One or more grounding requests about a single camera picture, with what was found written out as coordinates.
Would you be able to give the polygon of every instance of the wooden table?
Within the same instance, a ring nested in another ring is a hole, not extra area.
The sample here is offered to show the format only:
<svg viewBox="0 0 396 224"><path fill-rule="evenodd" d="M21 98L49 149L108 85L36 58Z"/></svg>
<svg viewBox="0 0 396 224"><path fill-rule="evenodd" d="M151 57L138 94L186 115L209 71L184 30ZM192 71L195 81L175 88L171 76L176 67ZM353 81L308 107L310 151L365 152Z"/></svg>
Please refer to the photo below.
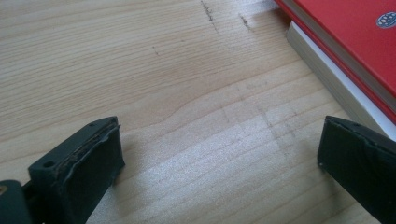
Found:
<svg viewBox="0 0 396 224"><path fill-rule="evenodd" d="M316 161L346 118L270 0L0 2L0 179L118 116L89 223L376 223Z"/></svg>

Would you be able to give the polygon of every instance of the wood grain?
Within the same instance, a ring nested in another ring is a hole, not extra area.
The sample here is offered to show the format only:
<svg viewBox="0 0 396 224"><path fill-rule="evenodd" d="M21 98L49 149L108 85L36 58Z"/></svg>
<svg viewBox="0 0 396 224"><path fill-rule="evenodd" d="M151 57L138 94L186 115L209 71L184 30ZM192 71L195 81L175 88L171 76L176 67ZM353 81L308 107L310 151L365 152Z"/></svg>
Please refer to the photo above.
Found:
<svg viewBox="0 0 396 224"><path fill-rule="evenodd" d="M89 223L376 223L316 165L346 118L270 0L0 1L0 179L118 116Z"/></svg>

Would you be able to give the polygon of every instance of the black plastic part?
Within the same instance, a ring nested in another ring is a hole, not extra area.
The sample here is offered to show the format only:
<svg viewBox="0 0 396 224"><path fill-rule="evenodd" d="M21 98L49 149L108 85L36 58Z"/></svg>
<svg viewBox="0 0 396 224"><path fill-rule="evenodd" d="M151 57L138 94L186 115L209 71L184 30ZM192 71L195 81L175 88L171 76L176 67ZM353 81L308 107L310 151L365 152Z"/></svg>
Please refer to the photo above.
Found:
<svg viewBox="0 0 396 224"><path fill-rule="evenodd" d="M358 123L326 117L318 164L373 217L396 223L396 143Z"/></svg>
<svg viewBox="0 0 396 224"><path fill-rule="evenodd" d="M16 180L0 181L0 223L34 223L21 184Z"/></svg>
<svg viewBox="0 0 396 224"><path fill-rule="evenodd" d="M125 165L116 117L92 122L29 167L41 222L85 223Z"/></svg>

